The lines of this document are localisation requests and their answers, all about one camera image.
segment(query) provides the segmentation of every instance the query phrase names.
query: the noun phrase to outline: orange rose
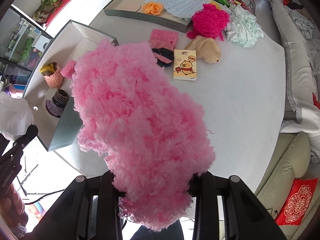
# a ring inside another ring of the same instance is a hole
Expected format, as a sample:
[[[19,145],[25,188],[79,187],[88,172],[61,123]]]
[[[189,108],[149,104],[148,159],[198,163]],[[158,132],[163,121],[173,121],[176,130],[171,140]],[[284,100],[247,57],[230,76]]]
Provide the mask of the orange rose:
[[[149,2],[142,7],[144,13],[151,15],[159,15],[162,12],[162,9],[162,4],[158,2]]]

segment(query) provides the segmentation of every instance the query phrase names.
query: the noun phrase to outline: pink sponge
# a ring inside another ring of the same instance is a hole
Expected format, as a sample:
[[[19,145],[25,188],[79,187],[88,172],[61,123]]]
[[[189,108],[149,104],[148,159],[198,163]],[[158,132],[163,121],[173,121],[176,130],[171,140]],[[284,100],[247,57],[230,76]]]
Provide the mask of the pink sponge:
[[[73,59],[71,59],[65,66],[64,68],[61,70],[61,74],[62,76],[66,77],[66,78],[70,78],[72,79],[72,74],[75,72],[75,65],[77,64],[77,62]]]
[[[168,227],[191,204],[192,175],[215,157],[202,106],[169,84],[148,42],[103,41],[75,70],[79,145],[105,156],[114,186],[126,192],[120,215],[153,230]]]
[[[218,10],[211,3],[203,4],[204,9],[196,12],[192,17],[193,30],[187,33],[190,39],[197,35],[207,38],[217,38],[223,41],[222,30],[226,28],[229,22],[229,14],[223,10]]]

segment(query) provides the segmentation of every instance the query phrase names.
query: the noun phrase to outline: beige cloth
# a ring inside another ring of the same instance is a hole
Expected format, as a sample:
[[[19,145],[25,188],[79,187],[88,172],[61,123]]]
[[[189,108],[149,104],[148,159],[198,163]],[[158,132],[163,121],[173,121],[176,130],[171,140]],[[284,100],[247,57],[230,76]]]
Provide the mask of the beige cloth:
[[[220,60],[221,51],[213,38],[201,35],[191,41],[185,49],[195,50],[197,58],[202,58],[207,63],[216,63]]]

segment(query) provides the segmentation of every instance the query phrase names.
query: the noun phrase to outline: human hand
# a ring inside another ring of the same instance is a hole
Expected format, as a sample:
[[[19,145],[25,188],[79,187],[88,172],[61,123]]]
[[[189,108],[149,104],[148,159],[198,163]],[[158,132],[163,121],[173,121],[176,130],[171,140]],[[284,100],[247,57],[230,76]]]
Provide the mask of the human hand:
[[[18,226],[19,222],[15,221],[9,215],[10,210],[16,211],[18,215],[21,215],[24,212],[24,203],[13,184],[10,185],[4,198],[0,200],[0,215],[9,227]]]

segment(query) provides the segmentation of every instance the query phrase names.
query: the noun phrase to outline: open box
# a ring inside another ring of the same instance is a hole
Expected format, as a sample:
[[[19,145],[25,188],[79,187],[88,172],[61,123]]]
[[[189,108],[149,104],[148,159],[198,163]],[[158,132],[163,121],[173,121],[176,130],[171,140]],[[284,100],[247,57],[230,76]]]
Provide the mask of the open box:
[[[186,32],[191,20],[180,19],[163,10],[160,15],[145,14],[142,11],[142,6],[145,4],[145,0],[111,0],[110,3],[103,9],[106,15],[109,16],[120,16],[133,18],[137,20],[143,20],[160,24],[171,29]],[[138,3],[140,9],[137,12],[125,10],[126,4]]]
[[[74,111],[74,99],[71,96],[71,79],[64,78],[61,89],[69,95],[69,101],[60,118],[48,113],[45,108],[47,99],[52,99],[57,88],[50,89],[40,73],[43,65],[56,62],[62,69],[69,60],[78,60],[86,51],[95,50],[103,39],[118,45],[116,38],[98,31],[92,27],[69,21],[57,36],[50,41],[43,52],[39,64],[33,70],[24,90],[25,98],[34,116],[34,124],[38,127],[38,138],[47,151],[72,144],[77,135],[82,120]]]

